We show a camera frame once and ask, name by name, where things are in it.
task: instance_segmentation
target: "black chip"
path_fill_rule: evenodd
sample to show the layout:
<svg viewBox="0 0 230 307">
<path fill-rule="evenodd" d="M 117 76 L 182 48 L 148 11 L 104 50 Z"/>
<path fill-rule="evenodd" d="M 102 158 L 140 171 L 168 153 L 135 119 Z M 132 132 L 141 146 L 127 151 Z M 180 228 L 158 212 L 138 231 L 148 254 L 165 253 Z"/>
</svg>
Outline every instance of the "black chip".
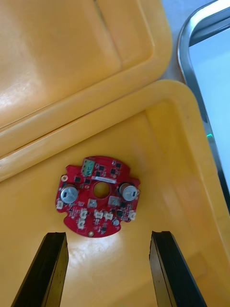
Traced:
<svg viewBox="0 0 230 307">
<path fill-rule="evenodd" d="M 121 202 L 121 208 L 122 209 L 126 208 L 126 202 L 124 202 L 124 201 Z"/>
<path fill-rule="evenodd" d="M 116 215 L 117 215 L 118 217 L 123 217 L 123 211 L 117 210 Z"/>
</svg>

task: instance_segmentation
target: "electrolytic capacitor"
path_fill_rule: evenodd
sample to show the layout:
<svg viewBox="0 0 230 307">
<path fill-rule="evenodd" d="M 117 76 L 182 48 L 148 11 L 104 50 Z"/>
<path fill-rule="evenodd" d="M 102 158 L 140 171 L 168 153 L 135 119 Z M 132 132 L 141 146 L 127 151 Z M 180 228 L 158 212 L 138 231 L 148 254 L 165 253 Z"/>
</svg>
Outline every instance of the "electrolytic capacitor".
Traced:
<svg viewBox="0 0 230 307">
<path fill-rule="evenodd" d="M 126 201 L 133 201 L 139 194 L 139 190 L 130 183 L 123 183 L 119 192 Z"/>
<path fill-rule="evenodd" d="M 64 203 L 73 203 L 78 198 L 78 190 L 76 189 L 74 185 L 67 184 L 61 190 L 60 197 Z"/>
</svg>

